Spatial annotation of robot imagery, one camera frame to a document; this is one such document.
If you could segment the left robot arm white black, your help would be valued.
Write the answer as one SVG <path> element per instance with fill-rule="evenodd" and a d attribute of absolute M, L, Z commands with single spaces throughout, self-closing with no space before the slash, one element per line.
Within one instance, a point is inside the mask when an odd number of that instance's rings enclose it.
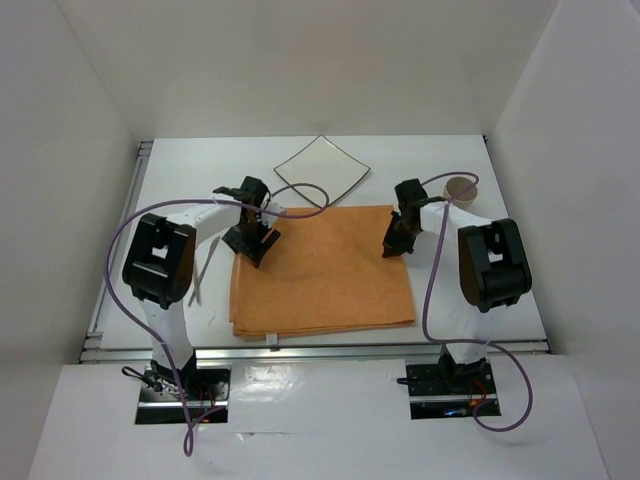
<path fill-rule="evenodd" d="M 264 214 L 270 192 L 247 176 L 238 188 L 219 187 L 204 204 L 168 216 L 144 214 L 134 232 L 122 278 L 139 300 L 147 325 L 161 339 L 153 342 L 152 371 L 176 399 L 186 399 L 204 382 L 189 341 L 184 298 L 194 282 L 200 244 L 221 237 L 231 250 L 260 265 L 279 239 L 275 218 Z"/>

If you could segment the white square plate black rim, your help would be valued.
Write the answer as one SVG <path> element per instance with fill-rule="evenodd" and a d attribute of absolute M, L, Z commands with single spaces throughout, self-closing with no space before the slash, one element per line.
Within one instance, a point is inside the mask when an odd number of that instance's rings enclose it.
<path fill-rule="evenodd" d="M 332 205 L 371 172 L 371 167 L 318 136 L 274 168 L 275 174 L 315 206 Z"/>

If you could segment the orange cloth placemat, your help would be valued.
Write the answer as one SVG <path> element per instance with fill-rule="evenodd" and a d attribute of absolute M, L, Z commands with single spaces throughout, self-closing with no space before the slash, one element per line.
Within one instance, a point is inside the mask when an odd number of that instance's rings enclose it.
<path fill-rule="evenodd" d="M 280 237 L 254 266 L 234 258 L 229 317 L 237 337 L 302 336 L 396 328 L 416 320 L 409 274 L 383 257 L 390 205 L 295 208 L 275 223 Z"/>

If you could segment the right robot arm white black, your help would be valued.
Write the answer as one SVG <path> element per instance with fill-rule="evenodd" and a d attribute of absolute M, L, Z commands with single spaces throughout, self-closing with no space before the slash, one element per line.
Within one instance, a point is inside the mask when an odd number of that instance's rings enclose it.
<path fill-rule="evenodd" d="M 384 258 L 414 251 L 423 232 L 438 236 L 434 263 L 446 243 L 457 250 L 458 291 L 467 306 L 455 316 L 456 332 L 443 344 L 436 379 L 457 392 L 483 376 L 492 340 L 489 312 L 516 304 L 531 290 L 532 275 L 519 228 L 510 218 L 491 220 L 456 206 L 451 199 L 431 197 L 417 179 L 394 187 L 398 209 L 383 238 Z"/>

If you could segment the silver fork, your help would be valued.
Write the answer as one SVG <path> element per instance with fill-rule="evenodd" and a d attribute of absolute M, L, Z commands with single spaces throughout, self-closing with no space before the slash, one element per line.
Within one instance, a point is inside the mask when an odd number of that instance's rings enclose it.
<path fill-rule="evenodd" d="M 197 305 L 201 304 L 201 279 L 200 279 L 200 272 L 199 272 L 199 268 L 197 263 L 194 263 L 194 270 L 193 270 L 193 299 L 191 300 L 191 302 L 196 302 Z"/>

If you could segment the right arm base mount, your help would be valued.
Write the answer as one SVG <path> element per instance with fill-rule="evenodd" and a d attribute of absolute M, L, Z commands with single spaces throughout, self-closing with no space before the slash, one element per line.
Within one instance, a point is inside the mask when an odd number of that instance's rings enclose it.
<path fill-rule="evenodd" d="M 491 365 L 483 360 L 471 373 L 454 375 L 444 360 L 407 364 L 405 375 L 396 380 L 406 388 L 412 420 L 453 419 L 501 415 Z"/>

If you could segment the silver knife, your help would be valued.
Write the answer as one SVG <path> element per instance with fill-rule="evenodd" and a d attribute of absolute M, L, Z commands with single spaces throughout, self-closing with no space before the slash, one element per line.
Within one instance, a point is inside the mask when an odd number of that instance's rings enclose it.
<path fill-rule="evenodd" d="M 199 266 L 198 266 L 198 268 L 199 268 L 199 272 L 200 272 L 201 285 L 202 285 L 202 282 L 203 282 L 203 280 L 204 280 L 204 277 L 205 277 L 205 275 L 206 275 L 206 273 L 207 273 L 207 270 L 208 270 L 208 267 L 209 267 L 209 264 L 210 264 L 211 258 L 212 258 L 213 254 L 214 254 L 214 252 L 215 252 L 215 250 L 216 250 L 216 248 L 217 248 L 217 246 L 218 246 L 219 240 L 220 240 L 220 237 L 215 237 L 215 238 L 211 241 L 211 243 L 210 243 L 210 245 L 209 245 L 209 250 L 208 250 L 208 253 L 207 253 L 207 256 L 206 256 L 205 262 L 204 262 L 204 265 L 203 265 L 202 267 L 199 267 Z M 191 300 L 193 299 L 192 294 L 193 294 L 193 291 L 192 291 L 192 293 L 191 293 L 191 297 L 190 297 L 190 299 L 188 300 L 188 303 L 187 303 L 187 306 L 188 306 L 188 307 L 191 307 L 194 303 L 196 303 L 196 302 L 191 302 Z"/>

